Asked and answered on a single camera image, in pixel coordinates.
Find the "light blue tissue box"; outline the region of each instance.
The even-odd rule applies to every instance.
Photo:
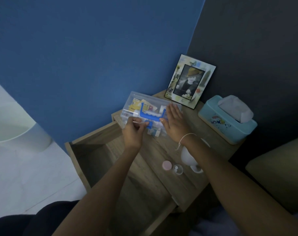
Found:
[[[246,123],[239,123],[218,106],[221,99],[219,95],[209,99],[199,111],[198,116],[207,121],[212,128],[218,129],[230,144],[235,145],[251,134],[257,127],[257,123],[253,119]]]

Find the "pink lid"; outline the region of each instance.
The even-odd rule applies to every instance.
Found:
[[[166,160],[162,163],[162,168],[164,170],[170,170],[170,169],[172,169],[172,163],[170,161]]]

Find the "framed photograph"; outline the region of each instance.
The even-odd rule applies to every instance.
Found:
[[[164,97],[194,109],[215,68],[181,55]]]

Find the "bracelet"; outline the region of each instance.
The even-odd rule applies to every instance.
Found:
[[[177,147],[177,149],[175,149],[175,151],[177,151],[177,150],[179,149],[179,147],[180,147],[180,145],[181,145],[181,140],[182,140],[185,136],[187,136],[187,135],[189,135],[189,134],[194,134],[194,133],[187,133],[186,135],[184,135],[184,136],[179,140],[178,147]]]

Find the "trash bin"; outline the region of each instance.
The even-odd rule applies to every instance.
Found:
[[[29,153],[44,151],[51,137],[17,103],[0,107],[0,145]]]

